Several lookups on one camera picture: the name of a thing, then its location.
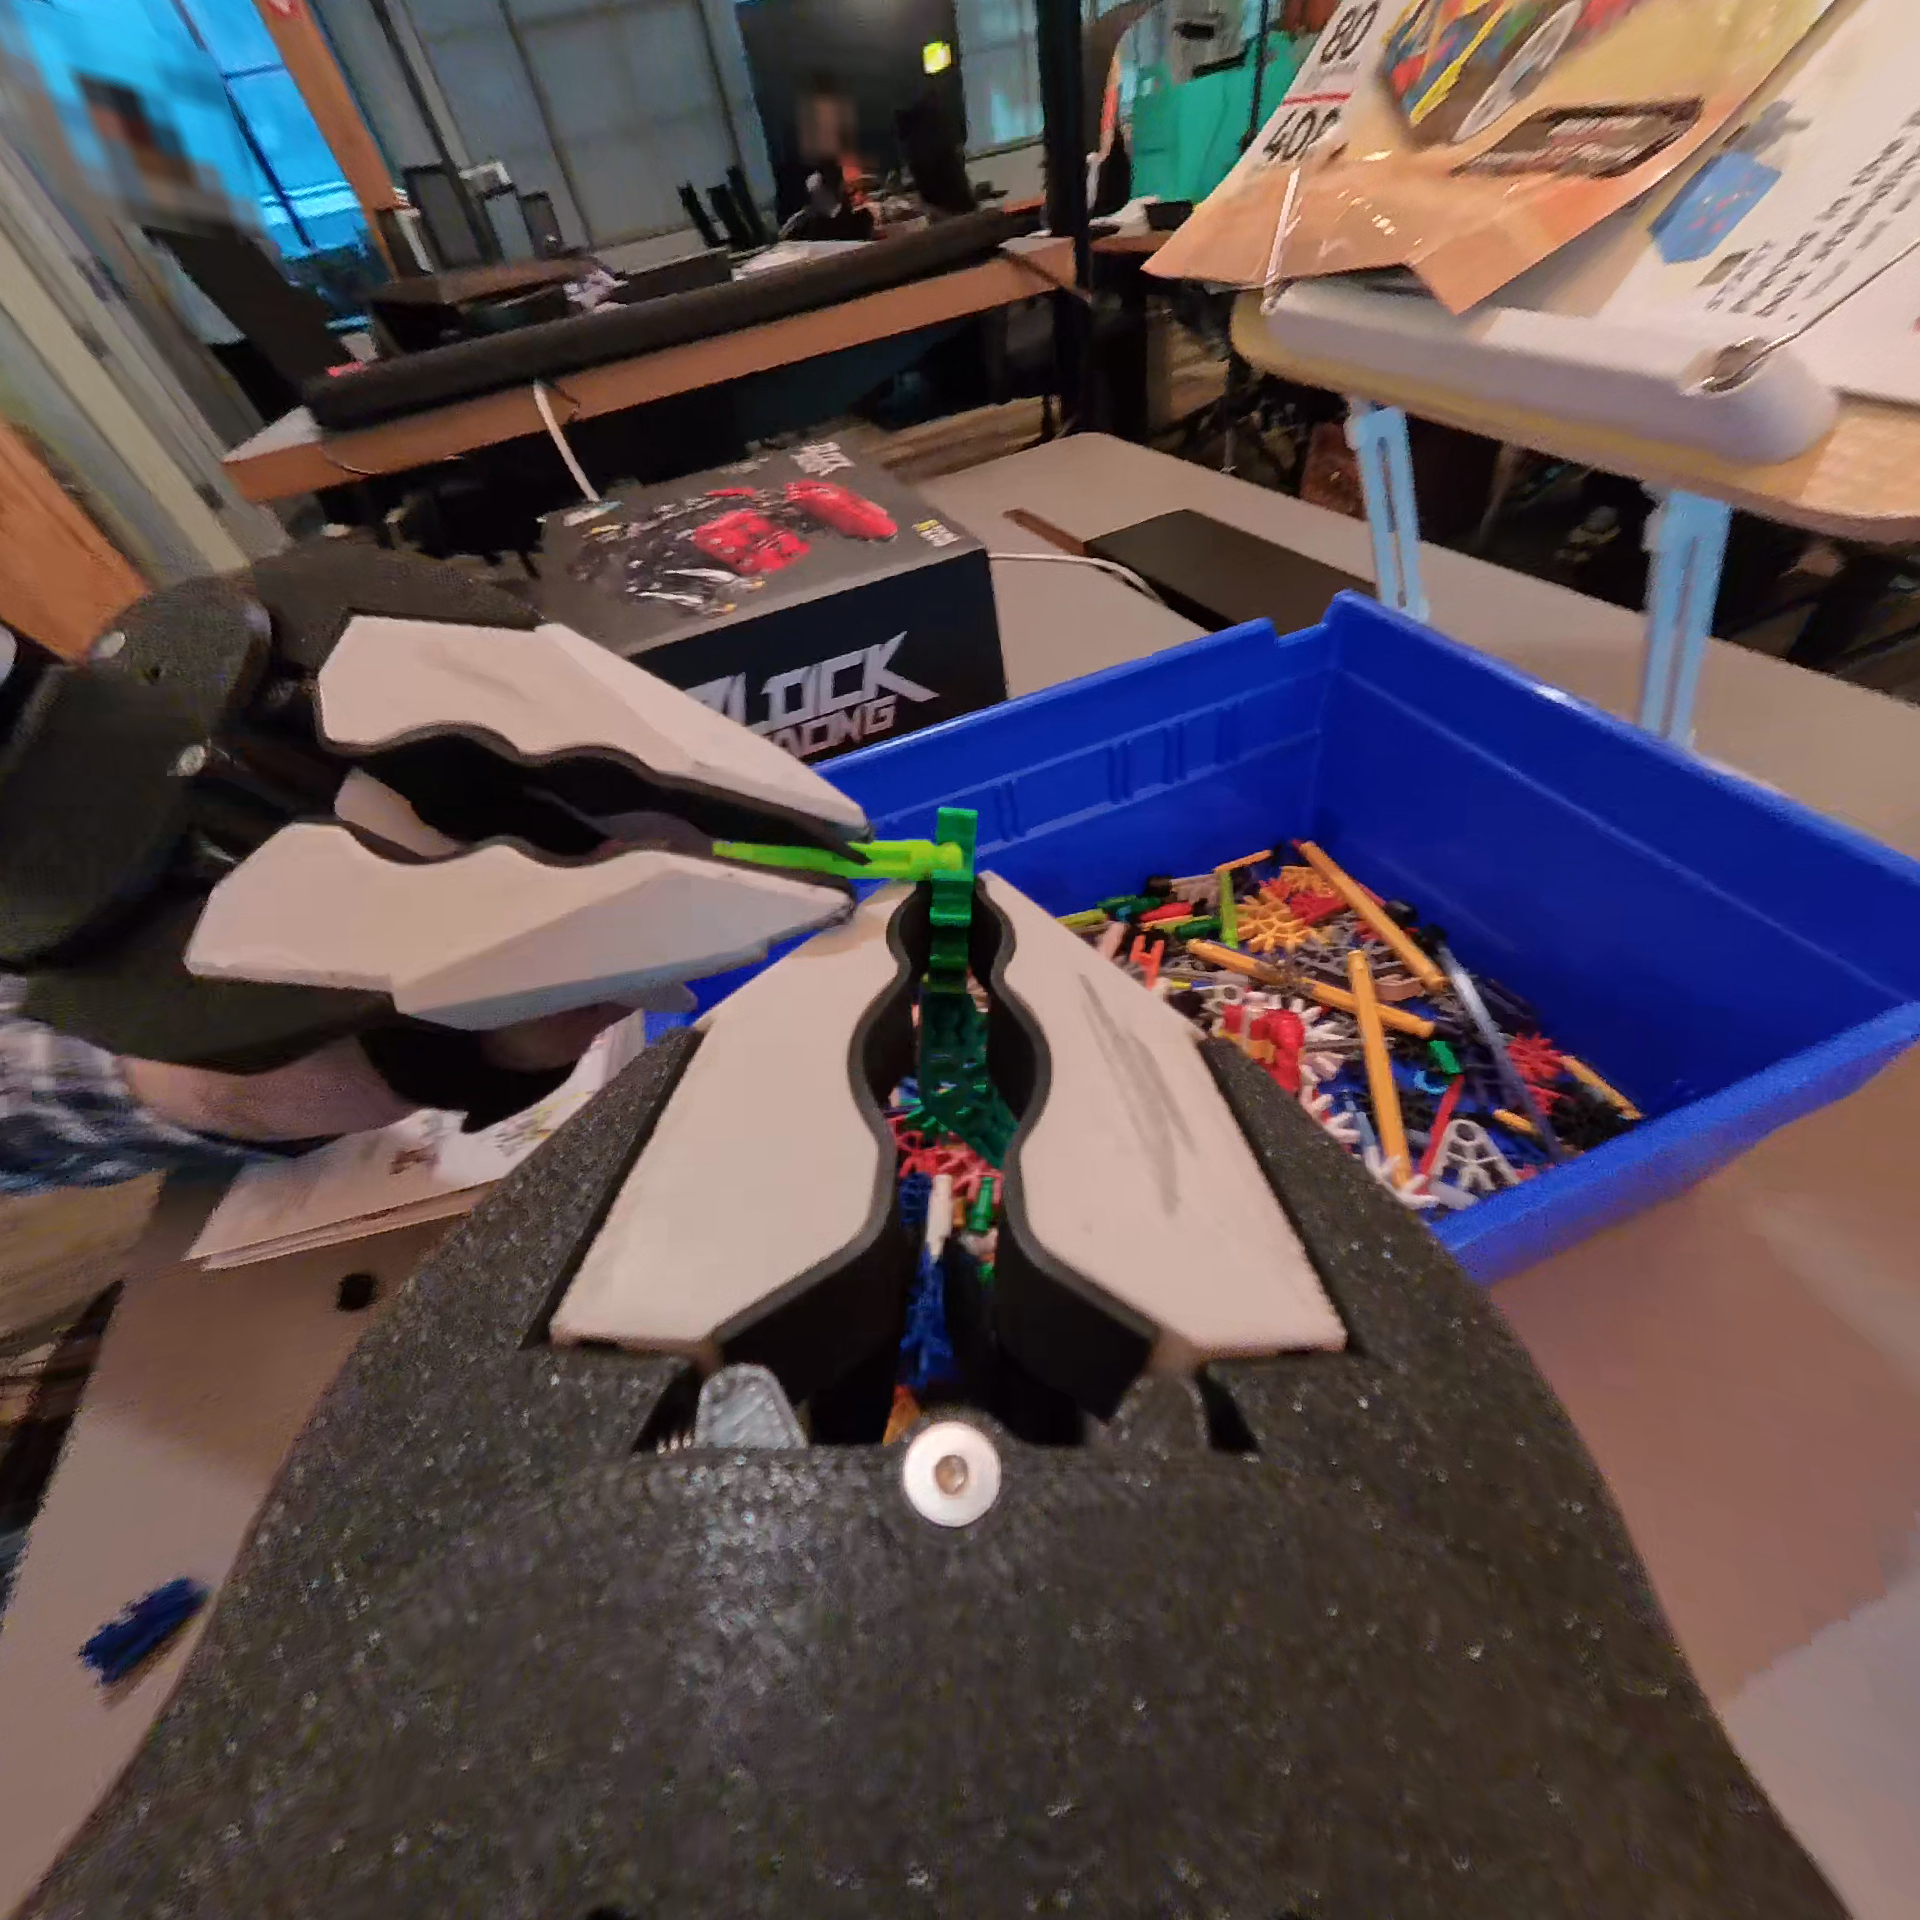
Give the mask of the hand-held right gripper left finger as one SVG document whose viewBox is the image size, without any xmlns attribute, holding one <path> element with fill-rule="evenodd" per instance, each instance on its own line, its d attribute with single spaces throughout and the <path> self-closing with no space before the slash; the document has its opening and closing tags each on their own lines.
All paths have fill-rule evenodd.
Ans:
<svg viewBox="0 0 1920 1920">
<path fill-rule="evenodd" d="M 696 1042 L 549 1320 L 567 1350 L 892 1355 L 913 1278 L 892 1096 L 916 1062 L 921 889 L 883 886 Z"/>
</svg>

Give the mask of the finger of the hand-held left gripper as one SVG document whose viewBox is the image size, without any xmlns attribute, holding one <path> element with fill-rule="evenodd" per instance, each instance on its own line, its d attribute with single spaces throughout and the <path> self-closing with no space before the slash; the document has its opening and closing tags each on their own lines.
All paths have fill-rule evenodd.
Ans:
<svg viewBox="0 0 1920 1920">
<path fill-rule="evenodd" d="M 465 736 L 526 767 L 598 758 L 790 832 L 823 830 L 831 847 L 871 837 L 865 815 L 801 760 L 555 622 L 357 616 L 317 674 L 317 721 L 343 752 Z"/>
<path fill-rule="evenodd" d="M 557 862 L 516 845 L 397 858 L 343 824 L 293 824 L 207 894 L 184 949 L 209 981 L 369 992 L 462 1032 L 643 1005 L 830 928 L 854 898 L 670 851 Z"/>
</svg>

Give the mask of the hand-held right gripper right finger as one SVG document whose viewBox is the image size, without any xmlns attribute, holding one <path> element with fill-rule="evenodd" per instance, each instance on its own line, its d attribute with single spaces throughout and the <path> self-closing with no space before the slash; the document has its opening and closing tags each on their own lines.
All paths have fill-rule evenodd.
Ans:
<svg viewBox="0 0 1920 1920">
<path fill-rule="evenodd" d="M 1000 1346 L 1022 1367 L 1340 1353 L 1349 1333 L 1192 1027 L 1006 878 L 975 898 L 1016 1114 Z"/>
</svg>

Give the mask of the dark green toy connector piece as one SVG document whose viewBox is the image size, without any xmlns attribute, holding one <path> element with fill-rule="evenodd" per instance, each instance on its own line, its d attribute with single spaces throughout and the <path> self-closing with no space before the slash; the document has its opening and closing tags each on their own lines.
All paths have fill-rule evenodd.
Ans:
<svg viewBox="0 0 1920 1920">
<path fill-rule="evenodd" d="M 913 1016 L 913 1093 L 902 1128 L 921 1146 L 961 1146 L 1000 1174 L 1016 1121 L 997 1090 L 990 1023 L 973 995 L 975 815 L 941 806 L 933 841 L 889 926 L 908 962 Z"/>
</svg>

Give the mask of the green toy rod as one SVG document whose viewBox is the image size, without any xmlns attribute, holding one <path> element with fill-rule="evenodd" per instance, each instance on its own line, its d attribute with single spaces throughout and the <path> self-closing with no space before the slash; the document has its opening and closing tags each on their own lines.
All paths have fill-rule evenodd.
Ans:
<svg viewBox="0 0 1920 1920">
<path fill-rule="evenodd" d="M 971 886 L 975 875 L 975 813 L 941 808 L 933 840 L 886 840 L 824 849 L 715 840 L 710 853 L 777 873 L 808 873 L 849 883 Z"/>
</svg>

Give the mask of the person's left forearm plaid sleeve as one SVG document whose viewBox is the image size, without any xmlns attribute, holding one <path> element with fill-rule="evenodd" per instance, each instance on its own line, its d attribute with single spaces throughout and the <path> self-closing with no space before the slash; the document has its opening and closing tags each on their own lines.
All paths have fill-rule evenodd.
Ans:
<svg viewBox="0 0 1920 1920">
<path fill-rule="evenodd" d="M 115 1057 L 20 1014 L 1 983 L 1 1197 L 107 1190 L 193 1166 L 198 1144 L 151 1115 Z"/>
</svg>

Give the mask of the person's left hand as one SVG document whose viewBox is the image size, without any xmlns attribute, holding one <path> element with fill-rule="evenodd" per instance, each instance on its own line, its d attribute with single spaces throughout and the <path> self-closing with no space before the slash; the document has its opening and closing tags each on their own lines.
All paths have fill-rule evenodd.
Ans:
<svg viewBox="0 0 1920 1920">
<path fill-rule="evenodd" d="M 627 1016 L 627 1007 L 596 1005 L 469 1038 L 475 1078 L 483 1086 L 557 1085 Z M 264 1073 L 139 1059 L 117 1059 L 115 1067 L 143 1114 L 239 1146 L 351 1137 L 390 1128 L 422 1106 L 396 1089 L 360 1040 L 334 1040 Z"/>
</svg>

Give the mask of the pile of colourful toy pieces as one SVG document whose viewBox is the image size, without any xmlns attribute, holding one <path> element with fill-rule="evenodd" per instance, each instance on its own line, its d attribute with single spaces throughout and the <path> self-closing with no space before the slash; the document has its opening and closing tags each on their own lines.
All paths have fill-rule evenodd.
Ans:
<svg viewBox="0 0 1920 1920">
<path fill-rule="evenodd" d="M 1397 1222 L 1471 1215 L 1647 1121 L 1525 1007 L 1462 970 L 1427 928 L 1320 851 L 1247 855 L 1206 878 L 1151 880 L 1139 897 L 1056 921 L 1192 1027 L 1332 1306 L 1337 1246 L 1385 1250 Z M 990 1023 L 990 1074 L 1006 1101 L 990 997 L 997 947 L 975 898 L 973 995 Z M 990 1245 L 973 1256 L 975 1320 L 1006 1373 L 1085 1413 L 1111 1413 L 1151 1369 L 1206 1369 L 1022 1367 L 992 1317 L 1003 1174 L 950 1146 L 973 1166 L 967 1233 Z M 1357 1170 L 1359 1194 L 1332 1202 L 1332 1250 L 1320 1250 L 1310 1239 L 1307 1187 L 1332 1162 Z"/>
</svg>

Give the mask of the black box with red print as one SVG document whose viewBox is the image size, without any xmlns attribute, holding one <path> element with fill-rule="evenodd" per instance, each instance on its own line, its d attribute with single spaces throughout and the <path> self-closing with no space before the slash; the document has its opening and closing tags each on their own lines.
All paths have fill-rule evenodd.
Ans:
<svg viewBox="0 0 1920 1920">
<path fill-rule="evenodd" d="M 540 610 L 792 760 L 1006 699 L 992 558 L 836 439 L 542 519 Z"/>
</svg>

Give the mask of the wooden office desk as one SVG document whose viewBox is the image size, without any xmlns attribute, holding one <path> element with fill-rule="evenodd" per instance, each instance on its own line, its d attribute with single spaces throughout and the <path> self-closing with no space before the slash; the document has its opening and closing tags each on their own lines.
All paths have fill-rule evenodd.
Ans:
<svg viewBox="0 0 1920 1920">
<path fill-rule="evenodd" d="M 1060 296 L 1069 265 L 1071 245 L 1064 239 L 1022 235 L 993 258 L 957 272 L 590 368 L 557 385 L 559 423 L 627 415 L 839 352 L 863 352 L 1028 298 Z M 341 438 L 320 431 L 307 409 L 295 409 L 228 450 L 221 470 L 239 499 L 272 506 L 456 462 L 542 433 L 532 390 L 480 397 Z"/>
</svg>

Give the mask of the paper sheet on table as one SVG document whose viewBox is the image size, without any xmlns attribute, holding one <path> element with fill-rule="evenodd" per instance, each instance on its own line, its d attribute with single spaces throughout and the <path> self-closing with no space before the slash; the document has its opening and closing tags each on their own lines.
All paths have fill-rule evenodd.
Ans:
<svg viewBox="0 0 1920 1920">
<path fill-rule="evenodd" d="M 647 1016 L 608 1030 L 567 1082 L 532 1106 L 469 1131 L 449 1111 L 344 1137 L 243 1174 L 184 1258 L 206 1271 L 260 1264 L 456 1216 L 509 1177 L 647 1045 Z"/>
</svg>

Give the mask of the blue plastic bin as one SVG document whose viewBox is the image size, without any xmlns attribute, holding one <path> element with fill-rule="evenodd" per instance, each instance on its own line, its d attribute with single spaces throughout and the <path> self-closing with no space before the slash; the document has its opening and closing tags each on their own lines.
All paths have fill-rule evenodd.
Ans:
<svg viewBox="0 0 1920 1920">
<path fill-rule="evenodd" d="M 1480 1285 L 1915 1045 L 1915 862 L 1356 594 L 821 763 L 880 840 L 975 815 L 1052 913 L 1300 837 L 1421 907 L 1647 1115 L 1437 1225 Z"/>
</svg>

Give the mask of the black flat tablet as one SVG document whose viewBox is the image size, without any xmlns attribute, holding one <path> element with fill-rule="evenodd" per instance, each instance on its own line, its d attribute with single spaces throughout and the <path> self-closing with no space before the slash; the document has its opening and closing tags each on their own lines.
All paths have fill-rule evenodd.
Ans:
<svg viewBox="0 0 1920 1920">
<path fill-rule="evenodd" d="M 1344 593 L 1373 586 L 1341 567 L 1247 535 L 1192 510 L 1163 512 L 1087 543 L 1089 560 L 1139 576 L 1160 603 L 1204 633 L 1265 622 L 1275 633 L 1318 626 Z"/>
</svg>

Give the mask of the black computer monitor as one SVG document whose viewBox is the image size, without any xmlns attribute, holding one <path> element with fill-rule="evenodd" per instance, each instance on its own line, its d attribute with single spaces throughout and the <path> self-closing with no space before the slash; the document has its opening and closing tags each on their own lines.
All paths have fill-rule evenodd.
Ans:
<svg viewBox="0 0 1920 1920">
<path fill-rule="evenodd" d="M 849 197 L 975 209 L 953 3 L 751 3 L 736 27 L 782 218 L 831 162 Z"/>
</svg>

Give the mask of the black metal pole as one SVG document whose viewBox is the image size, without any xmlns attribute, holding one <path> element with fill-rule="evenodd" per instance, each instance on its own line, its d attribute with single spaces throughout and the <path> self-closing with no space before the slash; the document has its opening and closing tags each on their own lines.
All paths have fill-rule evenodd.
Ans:
<svg viewBox="0 0 1920 1920">
<path fill-rule="evenodd" d="M 1052 301 L 1060 433 L 1087 429 L 1097 397 L 1097 302 L 1087 215 L 1087 82 L 1080 3 L 1037 3 L 1047 232 L 1067 242 L 1063 293 Z"/>
</svg>

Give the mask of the small blue toy piece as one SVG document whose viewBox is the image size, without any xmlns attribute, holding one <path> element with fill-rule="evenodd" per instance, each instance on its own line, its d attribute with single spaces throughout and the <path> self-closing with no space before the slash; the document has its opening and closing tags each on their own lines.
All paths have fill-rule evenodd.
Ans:
<svg viewBox="0 0 1920 1920">
<path fill-rule="evenodd" d="M 79 1663 L 100 1690 L 117 1690 L 164 1653 L 207 1607 L 209 1589 L 177 1576 L 129 1601 L 79 1646 Z"/>
</svg>

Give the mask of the tilted board stand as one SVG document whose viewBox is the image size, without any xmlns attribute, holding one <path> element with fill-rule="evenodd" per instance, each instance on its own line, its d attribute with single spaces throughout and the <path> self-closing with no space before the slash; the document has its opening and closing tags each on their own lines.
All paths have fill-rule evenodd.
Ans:
<svg viewBox="0 0 1920 1920">
<path fill-rule="evenodd" d="M 1349 402 L 1375 589 L 1427 619 L 1407 421 L 1637 480 L 1652 499 L 1637 723 L 1687 749 L 1735 512 L 1892 553 L 1915 547 L 1915 405 L 1847 399 L 1800 334 L 1713 338 L 1497 305 L 1451 315 L 1357 277 L 1244 293 L 1255 371 Z"/>
</svg>

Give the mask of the colourful toy package bag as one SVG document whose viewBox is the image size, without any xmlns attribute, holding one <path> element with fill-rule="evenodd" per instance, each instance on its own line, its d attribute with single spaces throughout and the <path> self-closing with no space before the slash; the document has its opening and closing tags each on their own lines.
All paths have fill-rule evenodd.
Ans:
<svg viewBox="0 0 1920 1920">
<path fill-rule="evenodd" d="M 1830 11 L 1337 5 L 1149 271 L 1237 293 L 1411 272 L 1464 314 L 1697 157 Z"/>
</svg>

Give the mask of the white instruction sheet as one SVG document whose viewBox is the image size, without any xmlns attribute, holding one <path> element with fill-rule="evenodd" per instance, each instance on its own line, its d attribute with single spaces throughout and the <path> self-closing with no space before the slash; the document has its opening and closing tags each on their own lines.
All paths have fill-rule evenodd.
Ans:
<svg viewBox="0 0 1920 1920">
<path fill-rule="evenodd" d="M 1918 402 L 1918 5 L 1848 10 L 1664 197 L 1607 320 L 1791 347 L 1836 393 Z"/>
</svg>

